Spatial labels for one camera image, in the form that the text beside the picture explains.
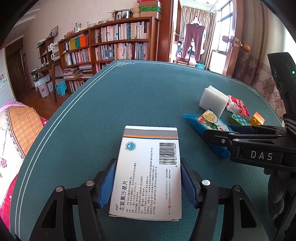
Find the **snack package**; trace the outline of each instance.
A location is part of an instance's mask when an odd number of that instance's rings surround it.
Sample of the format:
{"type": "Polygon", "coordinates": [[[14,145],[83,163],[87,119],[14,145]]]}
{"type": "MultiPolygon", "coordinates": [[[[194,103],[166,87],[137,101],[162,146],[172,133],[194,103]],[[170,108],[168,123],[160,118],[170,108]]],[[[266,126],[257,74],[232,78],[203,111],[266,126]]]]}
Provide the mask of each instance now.
{"type": "MultiPolygon", "coordinates": [[[[207,110],[202,115],[183,114],[183,116],[201,136],[203,136],[204,131],[207,129],[233,131],[210,110],[207,110]]],[[[230,152],[226,147],[213,144],[209,145],[221,159],[230,157],[230,152]]]]}
{"type": "Polygon", "coordinates": [[[240,116],[250,117],[248,109],[245,107],[244,103],[231,95],[228,95],[229,100],[226,104],[226,109],[232,113],[237,113],[240,116]]]}

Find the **ceiling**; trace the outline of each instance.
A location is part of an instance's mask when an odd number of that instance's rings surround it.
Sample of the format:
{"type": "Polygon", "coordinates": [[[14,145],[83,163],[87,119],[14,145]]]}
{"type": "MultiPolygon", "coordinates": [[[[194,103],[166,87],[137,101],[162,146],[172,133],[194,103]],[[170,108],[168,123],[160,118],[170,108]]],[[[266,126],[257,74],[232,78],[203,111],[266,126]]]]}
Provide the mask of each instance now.
{"type": "Polygon", "coordinates": [[[183,6],[209,11],[217,0],[183,0],[183,6]]]}
{"type": "Polygon", "coordinates": [[[30,25],[30,23],[34,20],[35,15],[38,13],[42,2],[45,0],[38,1],[26,14],[15,24],[10,33],[8,34],[5,43],[9,45],[14,41],[22,38],[25,30],[30,25]]]}

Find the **white sponge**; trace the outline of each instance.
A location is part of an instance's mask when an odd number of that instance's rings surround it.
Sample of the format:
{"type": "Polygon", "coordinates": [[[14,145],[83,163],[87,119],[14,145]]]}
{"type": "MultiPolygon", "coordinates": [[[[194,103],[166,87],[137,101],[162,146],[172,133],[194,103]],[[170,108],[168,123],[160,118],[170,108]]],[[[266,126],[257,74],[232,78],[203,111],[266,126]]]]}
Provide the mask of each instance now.
{"type": "Polygon", "coordinates": [[[202,98],[200,99],[200,108],[204,110],[211,109],[214,114],[220,118],[224,111],[229,97],[221,91],[215,89],[213,86],[205,88],[202,98]]]}

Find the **blue logo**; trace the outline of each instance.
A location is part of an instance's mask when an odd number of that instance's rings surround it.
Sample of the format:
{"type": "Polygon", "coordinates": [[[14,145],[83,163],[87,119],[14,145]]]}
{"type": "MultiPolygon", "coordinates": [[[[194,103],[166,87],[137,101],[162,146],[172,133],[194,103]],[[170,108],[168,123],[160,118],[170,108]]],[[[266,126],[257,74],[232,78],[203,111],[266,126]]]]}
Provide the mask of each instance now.
{"type": "Polygon", "coordinates": [[[136,148],[136,144],[135,143],[133,143],[133,142],[126,143],[126,150],[132,151],[132,150],[135,150],[135,148],[136,148]]]}

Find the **orange stripe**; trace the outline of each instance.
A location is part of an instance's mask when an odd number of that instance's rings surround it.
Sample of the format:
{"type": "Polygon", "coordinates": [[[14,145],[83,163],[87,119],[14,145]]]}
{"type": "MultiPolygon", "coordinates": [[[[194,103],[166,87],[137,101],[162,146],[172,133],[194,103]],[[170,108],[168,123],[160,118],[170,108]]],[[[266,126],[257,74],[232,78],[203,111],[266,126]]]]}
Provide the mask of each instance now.
{"type": "Polygon", "coordinates": [[[152,136],[136,136],[136,135],[123,135],[124,137],[139,137],[139,138],[155,138],[155,139],[178,139],[178,137],[152,137],[152,136]]]}
{"type": "Polygon", "coordinates": [[[256,112],[255,114],[254,114],[254,116],[257,116],[258,117],[258,119],[260,119],[261,121],[265,121],[264,119],[263,119],[263,117],[261,116],[261,115],[259,115],[259,113],[258,112],[256,112]]]}

